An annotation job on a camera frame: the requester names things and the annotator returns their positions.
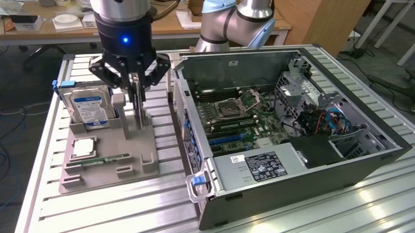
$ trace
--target hard drive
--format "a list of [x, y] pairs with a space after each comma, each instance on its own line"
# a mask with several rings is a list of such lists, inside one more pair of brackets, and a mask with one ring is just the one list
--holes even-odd
[[72, 123], [84, 123], [87, 130], [110, 127], [108, 120], [116, 118], [116, 112], [111, 104], [112, 92], [104, 83], [63, 82], [59, 93]]

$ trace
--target sticker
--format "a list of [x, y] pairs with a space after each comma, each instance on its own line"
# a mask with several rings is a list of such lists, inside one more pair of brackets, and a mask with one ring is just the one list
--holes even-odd
[[246, 121], [242, 121], [239, 123], [239, 125], [248, 125], [248, 124], [252, 124], [254, 123], [254, 120], [246, 120]]
[[244, 162], [246, 161], [246, 156], [243, 154], [238, 155], [238, 156], [232, 156], [231, 157], [231, 161], [232, 161], [232, 163]]
[[274, 151], [244, 159], [256, 182], [287, 175], [286, 168]]
[[103, 103], [100, 96], [76, 98], [74, 101], [79, 116], [84, 124], [102, 125], [107, 123], [108, 117], [106, 109], [103, 109], [100, 106]]
[[234, 127], [238, 127], [239, 126], [239, 124], [234, 124], [234, 125], [226, 125], [226, 126], [222, 126], [220, 127], [220, 129], [223, 130], [223, 129], [227, 129], [227, 128], [234, 128]]
[[238, 65], [238, 63], [239, 63], [239, 61], [230, 61], [228, 66], [230, 66], [230, 67], [234, 67], [234, 66]]

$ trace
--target silver robot arm segment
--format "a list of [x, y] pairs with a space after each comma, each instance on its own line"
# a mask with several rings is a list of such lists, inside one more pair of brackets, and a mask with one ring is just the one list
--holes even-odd
[[230, 50], [230, 40], [259, 49], [275, 25], [274, 1], [206, 0], [203, 4], [202, 33], [196, 52]]

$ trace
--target aluminum extrusion table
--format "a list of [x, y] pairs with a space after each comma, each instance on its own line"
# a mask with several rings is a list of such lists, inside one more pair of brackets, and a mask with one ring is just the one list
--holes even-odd
[[[414, 124], [323, 49], [311, 45], [306, 45], [304, 48], [408, 143], [415, 145]], [[86, 77], [86, 75], [91, 75], [88, 61], [92, 56], [94, 54], [76, 55], [74, 60], [63, 61], [59, 79], [67, 80], [70, 76]], [[334, 88], [323, 76], [314, 75], [312, 78], [324, 91]], [[166, 77], [158, 86], [151, 87], [150, 92], [146, 93], [148, 101], [144, 105], [154, 117], [160, 175], [142, 182], [66, 195], [60, 195], [58, 188], [70, 115], [58, 95], [54, 95], [16, 232], [199, 232], [196, 211], [186, 190], [184, 167], [171, 112], [167, 107], [170, 84]], [[132, 112], [131, 106], [126, 106], [126, 108]], [[378, 169], [354, 187], [204, 232], [374, 233], [391, 230], [396, 230], [396, 232], [414, 231], [414, 180], [415, 149], [392, 164]]]

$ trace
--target motherboard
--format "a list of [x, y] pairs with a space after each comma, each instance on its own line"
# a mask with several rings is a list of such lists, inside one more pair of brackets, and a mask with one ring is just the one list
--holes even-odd
[[247, 88], [198, 94], [196, 108], [214, 156], [278, 145], [288, 138], [270, 104], [271, 93]]

